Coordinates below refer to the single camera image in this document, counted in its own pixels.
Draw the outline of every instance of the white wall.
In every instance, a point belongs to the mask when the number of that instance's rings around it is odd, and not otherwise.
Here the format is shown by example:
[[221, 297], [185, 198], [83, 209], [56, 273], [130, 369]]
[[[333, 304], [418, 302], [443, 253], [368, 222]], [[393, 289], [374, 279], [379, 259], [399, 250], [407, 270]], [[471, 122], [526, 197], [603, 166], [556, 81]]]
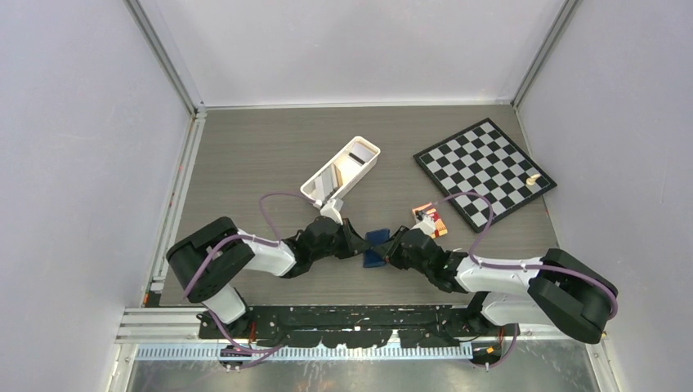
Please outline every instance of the white wall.
[[0, 13], [0, 390], [102, 387], [189, 118], [121, 1]]
[[227, 106], [509, 101], [563, 0], [144, 3]]
[[521, 106], [562, 246], [619, 288], [628, 391], [691, 390], [693, 2], [585, 0]]

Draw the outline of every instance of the metal sheet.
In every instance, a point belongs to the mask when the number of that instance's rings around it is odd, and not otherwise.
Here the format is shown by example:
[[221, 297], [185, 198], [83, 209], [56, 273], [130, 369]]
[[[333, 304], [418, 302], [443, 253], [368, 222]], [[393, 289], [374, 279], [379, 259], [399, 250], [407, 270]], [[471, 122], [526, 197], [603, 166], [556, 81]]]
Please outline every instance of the metal sheet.
[[598, 391], [585, 346], [577, 341], [519, 341], [512, 357], [486, 372], [466, 361], [265, 363], [224, 372], [210, 361], [136, 361], [130, 392], [203, 391]]

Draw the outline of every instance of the blue object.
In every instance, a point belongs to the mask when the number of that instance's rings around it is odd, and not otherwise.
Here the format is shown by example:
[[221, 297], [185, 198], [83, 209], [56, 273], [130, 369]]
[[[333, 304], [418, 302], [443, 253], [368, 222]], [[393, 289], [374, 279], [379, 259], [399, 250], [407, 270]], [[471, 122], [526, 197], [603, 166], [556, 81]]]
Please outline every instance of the blue object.
[[[366, 241], [372, 247], [383, 244], [390, 238], [390, 229], [380, 229], [366, 233]], [[373, 251], [364, 252], [364, 268], [382, 267], [386, 262]]]

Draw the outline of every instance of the white box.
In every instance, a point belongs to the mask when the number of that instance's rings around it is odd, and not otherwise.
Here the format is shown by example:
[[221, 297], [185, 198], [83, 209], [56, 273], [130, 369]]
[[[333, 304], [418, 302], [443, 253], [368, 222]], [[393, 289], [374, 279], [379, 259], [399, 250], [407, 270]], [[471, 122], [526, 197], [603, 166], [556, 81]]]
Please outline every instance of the white box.
[[301, 185], [301, 193], [320, 202], [320, 206], [332, 198], [344, 198], [375, 166], [378, 155], [378, 147], [363, 137], [356, 136]]

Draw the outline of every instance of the robotic arm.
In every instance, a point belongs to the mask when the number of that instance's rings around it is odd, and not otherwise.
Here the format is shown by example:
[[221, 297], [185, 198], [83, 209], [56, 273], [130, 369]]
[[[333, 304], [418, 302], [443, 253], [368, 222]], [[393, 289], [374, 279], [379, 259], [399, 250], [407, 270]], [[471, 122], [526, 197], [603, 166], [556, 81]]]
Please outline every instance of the robotic arm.
[[[475, 292], [467, 307], [470, 326], [485, 333], [509, 323], [555, 325], [566, 335], [585, 343], [597, 343], [612, 313], [610, 298], [581, 278], [543, 270], [560, 267], [596, 279], [618, 295], [616, 288], [599, 274], [559, 249], [528, 260], [491, 260], [465, 252], [446, 251], [430, 237], [432, 220], [419, 216], [411, 229], [400, 227], [373, 251], [398, 269], [413, 268], [445, 292]], [[346, 259], [371, 249], [339, 215], [319, 216], [305, 230], [277, 243], [260, 242], [222, 217], [174, 245], [167, 254], [178, 281], [187, 287], [203, 260], [224, 238], [242, 234], [221, 247], [216, 259], [194, 283], [188, 298], [202, 302], [224, 324], [232, 324], [247, 309], [242, 297], [230, 285], [242, 269], [266, 271], [281, 278], [295, 278], [312, 263], [327, 256]], [[490, 268], [485, 263], [506, 265]]]

